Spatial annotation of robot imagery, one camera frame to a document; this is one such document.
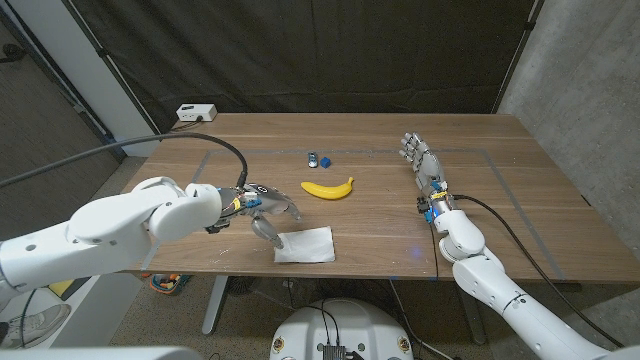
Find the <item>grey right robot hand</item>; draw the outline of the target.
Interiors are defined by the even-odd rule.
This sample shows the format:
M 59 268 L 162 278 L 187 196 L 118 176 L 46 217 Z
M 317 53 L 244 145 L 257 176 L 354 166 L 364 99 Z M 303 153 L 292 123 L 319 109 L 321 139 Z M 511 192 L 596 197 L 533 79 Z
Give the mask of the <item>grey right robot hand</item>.
M 412 166 L 415 182 L 423 195 L 433 198 L 443 196 L 448 190 L 444 169 L 437 156 L 418 133 L 405 133 L 399 151 Z

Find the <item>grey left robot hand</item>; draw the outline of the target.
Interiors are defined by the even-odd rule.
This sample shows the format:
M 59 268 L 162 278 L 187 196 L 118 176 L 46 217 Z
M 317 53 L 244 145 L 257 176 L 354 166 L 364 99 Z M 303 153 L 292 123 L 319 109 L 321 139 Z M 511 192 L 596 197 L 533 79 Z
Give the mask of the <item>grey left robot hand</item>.
M 218 191 L 222 200 L 221 216 L 207 229 L 209 233 L 217 233 L 227 228 L 236 216 L 249 216 L 252 218 L 252 230 L 257 236 L 270 241 L 275 248 L 283 249 L 283 240 L 265 215 L 287 213 L 296 221 L 301 219 L 293 200 L 276 188 L 246 183 L 242 188 L 218 188 Z

